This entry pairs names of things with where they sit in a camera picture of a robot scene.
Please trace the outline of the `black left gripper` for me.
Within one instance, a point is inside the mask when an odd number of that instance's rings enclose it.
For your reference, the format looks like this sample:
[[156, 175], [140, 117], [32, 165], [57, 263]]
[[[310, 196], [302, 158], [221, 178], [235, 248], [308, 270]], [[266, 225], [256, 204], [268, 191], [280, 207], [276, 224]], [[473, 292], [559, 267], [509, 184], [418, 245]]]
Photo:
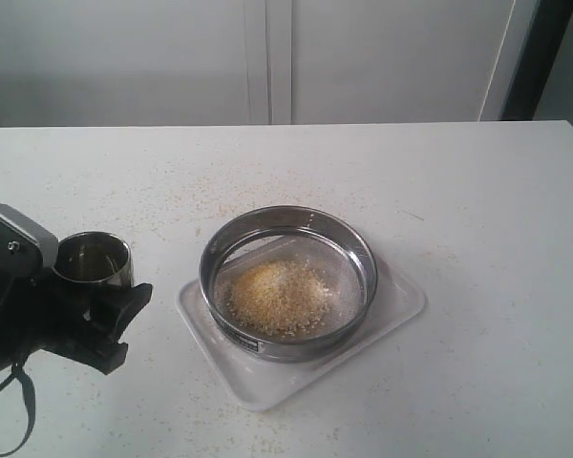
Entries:
[[31, 279], [0, 272], [0, 371], [38, 349], [105, 375], [122, 366], [128, 344], [119, 340], [150, 302], [153, 285], [95, 288], [54, 271]]

